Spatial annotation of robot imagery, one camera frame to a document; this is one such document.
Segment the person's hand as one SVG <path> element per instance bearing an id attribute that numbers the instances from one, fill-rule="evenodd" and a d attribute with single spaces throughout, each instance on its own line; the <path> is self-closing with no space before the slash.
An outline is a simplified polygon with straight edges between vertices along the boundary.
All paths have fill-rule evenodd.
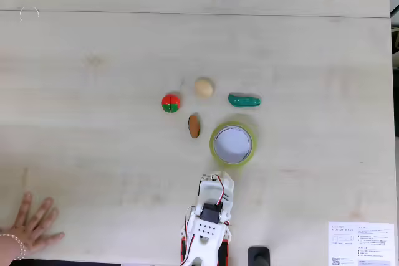
<path id="1" fill-rule="evenodd" d="M 30 214 L 32 202 L 33 195 L 26 192 L 14 223 L 9 228 L 1 230 L 1 240 L 10 241 L 16 246 L 18 259 L 23 255 L 31 255 L 55 245 L 65 237 L 64 232 L 49 234 L 59 216 L 59 210 L 54 206 L 54 199 L 45 198 L 37 211 Z"/>

